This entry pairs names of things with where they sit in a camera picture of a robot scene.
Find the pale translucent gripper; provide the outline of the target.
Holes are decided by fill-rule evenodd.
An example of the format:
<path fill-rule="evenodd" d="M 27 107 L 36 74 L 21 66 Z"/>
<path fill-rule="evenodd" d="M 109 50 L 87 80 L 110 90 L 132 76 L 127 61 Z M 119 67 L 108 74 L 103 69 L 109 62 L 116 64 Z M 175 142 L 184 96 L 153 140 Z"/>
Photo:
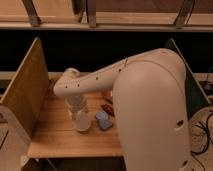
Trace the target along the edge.
<path fill-rule="evenodd" d="M 73 95 L 66 99 L 66 103 L 72 113 L 77 113 L 86 107 L 87 100 L 83 95 Z"/>

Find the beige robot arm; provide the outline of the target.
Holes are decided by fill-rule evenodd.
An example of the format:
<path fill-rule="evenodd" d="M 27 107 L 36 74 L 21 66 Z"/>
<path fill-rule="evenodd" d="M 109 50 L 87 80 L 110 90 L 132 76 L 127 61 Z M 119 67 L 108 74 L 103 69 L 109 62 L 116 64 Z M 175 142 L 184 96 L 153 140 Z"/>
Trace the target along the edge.
<path fill-rule="evenodd" d="M 113 91 L 127 171 L 190 171 L 186 67 L 172 50 L 127 57 L 83 77 L 67 70 L 54 86 L 62 98 Z"/>

